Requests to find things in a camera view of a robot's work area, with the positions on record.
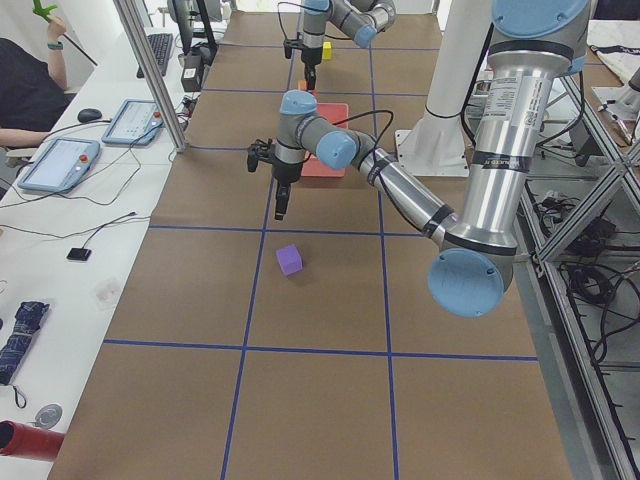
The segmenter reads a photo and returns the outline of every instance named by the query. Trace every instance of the black mouse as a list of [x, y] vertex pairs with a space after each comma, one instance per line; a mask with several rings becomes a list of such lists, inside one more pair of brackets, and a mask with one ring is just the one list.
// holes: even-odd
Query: black mouse
[[84, 108], [78, 112], [78, 121], [80, 123], [87, 123], [93, 120], [100, 120], [102, 118], [102, 112], [97, 108]]

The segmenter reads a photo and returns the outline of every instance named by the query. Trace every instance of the white table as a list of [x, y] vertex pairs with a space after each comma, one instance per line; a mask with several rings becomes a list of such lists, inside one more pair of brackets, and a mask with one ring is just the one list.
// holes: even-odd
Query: white table
[[[150, 33], [156, 31], [163, 30], [152, 29]], [[184, 96], [178, 53], [179, 49], [174, 48], [164, 77], [176, 106]], [[152, 99], [145, 80], [135, 76], [137, 68], [123, 35], [74, 98], [55, 129], [77, 123], [76, 115], [83, 108], [97, 108], [103, 118], [108, 119], [125, 99]], [[106, 127], [107, 124], [80, 127], [60, 135], [99, 140]], [[69, 196], [86, 196], [101, 203], [114, 199], [139, 166], [130, 153], [119, 158], [125, 151], [125, 147], [102, 145], [101, 155], [90, 174], [108, 168], [78, 185]], [[148, 217], [171, 169], [169, 158], [173, 157], [173, 151], [171, 139], [164, 129], [147, 147], [134, 148], [140, 169], [108, 206], [83, 199], [50, 197], [7, 207], [22, 202], [10, 189], [0, 202], [0, 224], [66, 235], [99, 226], [131, 211], [137, 212], [138, 217]], [[21, 194], [29, 199], [39, 196], [23, 191]], [[0, 227], [4, 230], [0, 236], [0, 280], [6, 281], [6, 284], [0, 283], [0, 291], [4, 288], [0, 294], [0, 317], [4, 320], [0, 344], [6, 343], [21, 302], [36, 300], [51, 304], [40, 332], [34, 337], [12, 380], [28, 398], [28, 405], [23, 410], [18, 409], [13, 389], [0, 388], [2, 420], [32, 422], [41, 407], [57, 403], [63, 408], [63, 416], [53, 430], [67, 431], [148, 224], [148, 219], [143, 219], [102, 229], [87, 245], [93, 253], [86, 263], [69, 261], [66, 255], [70, 248], [82, 246], [90, 233], [58, 240]], [[0, 477], [44, 479], [51, 465], [0, 457]]]

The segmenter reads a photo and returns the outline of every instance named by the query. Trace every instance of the tablet device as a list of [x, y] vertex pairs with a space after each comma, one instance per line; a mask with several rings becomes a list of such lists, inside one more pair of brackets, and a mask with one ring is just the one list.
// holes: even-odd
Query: tablet device
[[135, 147], [148, 145], [156, 136], [162, 119], [153, 100], [125, 100], [102, 135], [107, 145]]
[[100, 154], [95, 140], [57, 138], [41, 153], [18, 182], [25, 190], [65, 192], [75, 187]]

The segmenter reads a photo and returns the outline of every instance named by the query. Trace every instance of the folded black umbrella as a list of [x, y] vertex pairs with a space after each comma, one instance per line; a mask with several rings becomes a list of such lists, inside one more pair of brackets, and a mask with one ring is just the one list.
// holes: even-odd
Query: folded black umbrella
[[27, 353], [33, 335], [40, 330], [40, 322], [49, 304], [22, 302], [16, 313], [16, 323], [7, 344], [0, 350], [0, 385], [9, 385], [22, 357]]

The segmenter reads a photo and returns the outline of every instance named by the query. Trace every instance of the keyboard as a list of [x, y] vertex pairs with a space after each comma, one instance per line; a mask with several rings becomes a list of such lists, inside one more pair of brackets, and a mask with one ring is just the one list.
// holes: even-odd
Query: keyboard
[[[167, 66], [169, 65], [169, 58], [171, 58], [171, 46], [173, 45], [173, 34], [171, 33], [152, 33], [147, 35], [149, 39], [149, 45], [156, 57], [158, 67], [160, 67], [160, 73], [164, 77], [167, 73]], [[142, 68], [138, 67], [138, 78], [144, 78]]]

